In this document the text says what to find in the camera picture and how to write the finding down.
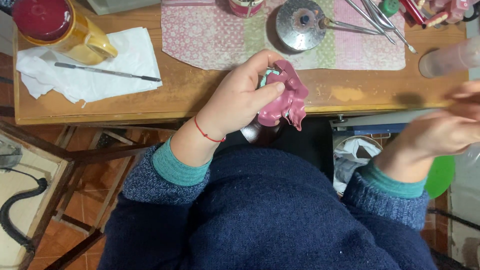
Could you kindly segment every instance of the wooden chair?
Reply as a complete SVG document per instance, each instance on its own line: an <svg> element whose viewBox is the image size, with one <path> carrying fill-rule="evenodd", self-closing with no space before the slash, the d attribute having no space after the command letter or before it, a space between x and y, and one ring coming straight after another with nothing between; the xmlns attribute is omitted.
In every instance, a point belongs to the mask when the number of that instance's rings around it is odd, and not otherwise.
<svg viewBox="0 0 480 270"><path fill-rule="evenodd" d="M46 177L48 181L48 188L45 192L36 197L21 200L21 205L24 208L16 208L14 211L12 206L10 218L13 224L27 237L32 239L35 248L38 247L51 219L65 223L72 228L89 234L85 240L57 259L46 269L64 269L103 237L103 226L100 224L102 217L108 205L111 204L113 200L114 192L132 156L136 156L135 158L139 159L141 157L140 154L145 153L151 146L148 144L135 144L135 142L107 130L99 129L88 150L69 152L64 148L67 146L74 130L75 127L66 126L62 133L63 135L59 137L56 145L54 145L34 137L18 127L0 121L0 141L12 142L13 144L20 145L22 148L22 159L20 164L14 167L14 169L32 174L36 178ZM115 137L127 144L127 146L95 149L103 133ZM121 158L124 158L124 161L95 223L91 226L65 215L65 209L80 181L85 165ZM8 172L4 175L6 175L6 177L0 174L0 204L3 204L6 199L15 193L24 191L25 189L31 189L31 183L34 183L31 178L29 179L27 176L15 174L14 172ZM22 183L30 183L30 186L23 186ZM5 259L7 256L10 256L10 261L3 262L0 260L0 266L27 269L34 254L26 252L25 248L1 233L3 233L3 231L0 231L0 242L4 240L10 241L10 245L7 245L9 246L8 250L2 250L0 247L0 253L4 254L4 257L0 255L0 259Z"/></svg>

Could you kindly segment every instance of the yellow mug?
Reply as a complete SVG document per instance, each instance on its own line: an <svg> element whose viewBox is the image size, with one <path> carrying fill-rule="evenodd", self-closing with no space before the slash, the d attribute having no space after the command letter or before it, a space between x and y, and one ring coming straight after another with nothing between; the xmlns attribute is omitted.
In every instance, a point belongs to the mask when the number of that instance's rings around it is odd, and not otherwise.
<svg viewBox="0 0 480 270"><path fill-rule="evenodd" d="M43 41L23 35L25 39L87 65L95 65L107 58L115 58L118 51L110 44L107 35L78 12L70 0L65 1L71 11L70 27L65 34L53 41Z"/></svg>

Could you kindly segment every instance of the wooden desk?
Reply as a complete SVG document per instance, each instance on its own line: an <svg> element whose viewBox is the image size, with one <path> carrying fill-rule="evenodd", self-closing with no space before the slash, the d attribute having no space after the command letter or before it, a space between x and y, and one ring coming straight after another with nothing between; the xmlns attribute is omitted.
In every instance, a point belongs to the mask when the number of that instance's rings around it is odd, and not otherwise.
<svg viewBox="0 0 480 270"><path fill-rule="evenodd" d="M160 5L102 16L75 5L106 33L146 27L155 49L163 86L158 90L87 103L82 109L82 101L72 104L55 91L48 92L38 100L34 99L19 80L19 72L15 72L15 118L18 124L158 123L190 117L208 101L228 73L201 70L163 53ZM465 39L465 25L461 23L426 30L418 25L406 28L406 38L419 54L414 55L406 49L407 66L401 71L299 71L302 82L310 90L305 110L308 113L334 114L445 106L443 93L468 80L467 72L426 79L418 71L418 62L425 52L433 48L442 48ZM15 30L15 55L18 50L30 47L32 45L19 37Z"/></svg>

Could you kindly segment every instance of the red and white cup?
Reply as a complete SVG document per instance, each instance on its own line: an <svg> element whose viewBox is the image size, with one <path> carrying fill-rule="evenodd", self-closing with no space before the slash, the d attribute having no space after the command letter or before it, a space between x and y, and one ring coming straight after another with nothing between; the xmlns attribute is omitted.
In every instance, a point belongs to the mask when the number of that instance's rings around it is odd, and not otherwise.
<svg viewBox="0 0 480 270"><path fill-rule="evenodd" d="M242 2L239 0L228 0L233 13L240 18L250 18L257 14L262 8L263 1L264 0Z"/></svg>

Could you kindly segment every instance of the coiled black cord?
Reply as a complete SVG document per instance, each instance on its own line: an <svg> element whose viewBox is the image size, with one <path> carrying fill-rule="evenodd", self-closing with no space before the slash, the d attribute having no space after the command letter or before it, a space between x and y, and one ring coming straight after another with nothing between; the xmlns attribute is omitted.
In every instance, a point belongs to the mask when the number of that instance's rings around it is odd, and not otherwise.
<svg viewBox="0 0 480 270"><path fill-rule="evenodd" d="M31 174L17 171L10 168L0 168L0 170L7 170L7 171L18 172L24 175L28 175L32 177L38 184L38 188L35 190L21 192L13 195L0 208L0 225L4 229L4 231L11 238L13 238L13 240L15 240L18 244L20 244L21 246L24 246L28 252L35 253L35 247L32 243L32 240L25 237L23 233L18 231L17 228L13 225L12 221L10 220L9 211L15 202L42 194L47 189L48 182L45 178L37 179Z"/></svg>

